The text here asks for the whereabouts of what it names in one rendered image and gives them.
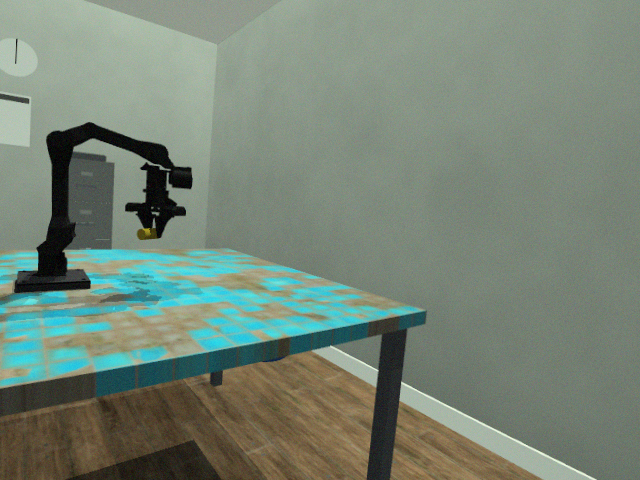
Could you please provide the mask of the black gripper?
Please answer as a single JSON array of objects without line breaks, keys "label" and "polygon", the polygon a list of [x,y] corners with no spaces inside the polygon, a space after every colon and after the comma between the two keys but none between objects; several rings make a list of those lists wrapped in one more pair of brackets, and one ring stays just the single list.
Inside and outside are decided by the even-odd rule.
[{"label": "black gripper", "polygon": [[[169,191],[166,191],[166,187],[146,186],[143,192],[146,192],[146,203],[127,203],[125,211],[138,211],[136,215],[139,217],[144,229],[152,228],[153,219],[155,219],[157,238],[161,238],[167,222],[174,216],[186,216],[186,209],[184,207],[166,206],[166,194],[169,194]],[[164,208],[165,206],[166,208]],[[151,207],[153,209],[149,209]],[[135,210],[133,211],[133,209]],[[154,216],[156,214],[152,214],[152,212],[159,212],[159,216]]]}]

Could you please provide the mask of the yellow tall cylinder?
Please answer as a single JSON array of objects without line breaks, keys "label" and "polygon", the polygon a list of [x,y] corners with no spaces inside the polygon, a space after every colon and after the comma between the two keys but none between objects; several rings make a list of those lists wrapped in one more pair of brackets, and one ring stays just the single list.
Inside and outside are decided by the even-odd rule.
[{"label": "yellow tall cylinder", "polygon": [[156,228],[139,229],[137,231],[137,237],[140,240],[158,239]]}]

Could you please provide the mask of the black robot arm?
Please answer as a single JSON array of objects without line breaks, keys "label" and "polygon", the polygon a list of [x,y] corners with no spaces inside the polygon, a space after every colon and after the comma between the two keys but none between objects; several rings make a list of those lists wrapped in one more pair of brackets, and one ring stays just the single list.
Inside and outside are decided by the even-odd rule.
[{"label": "black robot arm", "polygon": [[[90,138],[85,139],[86,137]],[[66,276],[67,258],[62,251],[76,236],[76,222],[69,224],[68,216],[69,164],[73,148],[92,138],[119,148],[123,147],[122,149],[125,150],[129,149],[146,160],[150,159],[148,161],[153,164],[160,164],[165,169],[171,169],[171,171],[160,170],[159,166],[149,165],[146,162],[140,168],[141,170],[147,169],[146,185],[166,187],[168,181],[169,184],[174,184],[172,188],[192,188],[192,168],[174,166],[167,156],[169,155],[167,148],[162,144],[136,140],[92,122],[65,131],[51,132],[46,138],[46,143],[52,164],[52,217],[46,241],[36,248],[38,251],[38,277]],[[83,140],[79,141],[79,139]],[[73,143],[73,141],[77,142]],[[169,179],[167,180],[168,171]]]}]

